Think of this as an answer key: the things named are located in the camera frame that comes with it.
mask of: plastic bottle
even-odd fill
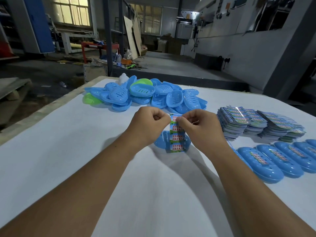
[[[128,81],[128,76],[125,73],[122,73],[122,75],[120,75],[120,77],[118,78],[118,84],[121,85],[124,82]]]
[[[121,59],[122,59],[121,54],[118,54],[118,56],[116,57],[116,66],[118,67],[122,66]]]

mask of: white paper sheet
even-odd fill
[[[113,80],[105,79],[103,87]],[[261,95],[196,88],[209,103],[271,111],[306,127],[302,138],[316,139],[316,118]],[[92,107],[79,95],[0,147],[0,227],[67,179],[108,146],[130,123],[139,105],[125,112]],[[264,140],[239,137],[235,148]],[[316,175],[285,177],[267,184],[296,214],[316,229]],[[155,146],[140,151],[114,190],[93,236],[235,236],[229,204],[212,163],[194,146],[165,154]]]

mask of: blue door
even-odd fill
[[[31,20],[39,50],[41,52],[54,52],[55,47],[53,45],[42,0],[24,0],[24,3]]]

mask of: workbench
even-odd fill
[[[280,113],[306,128],[300,141],[316,139],[316,118],[286,103],[245,92],[196,89],[208,101],[208,111],[231,105]],[[0,227],[113,142],[140,107],[132,103],[120,113],[110,105],[85,105],[82,91],[0,146]],[[230,143],[238,148],[268,142],[241,136]],[[316,230],[316,174],[266,185]],[[104,235],[226,237],[240,232],[218,174],[203,153],[193,145],[186,153],[171,154],[150,145],[129,163],[92,236]]]

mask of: green soap dish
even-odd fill
[[[153,85],[153,83],[151,82],[151,80],[146,79],[146,78],[139,79],[138,81],[136,81],[136,82],[134,82],[133,84],[131,84],[131,86],[132,86],[132,85],[135,85],[135,84],[146,84],[146,85],[150,85],[150,86]]]
[[[97,105],[103,103],[101,100],[95,98],[90,93],[84,95],[84,97],[82,98],[82,102],[88,105]]]

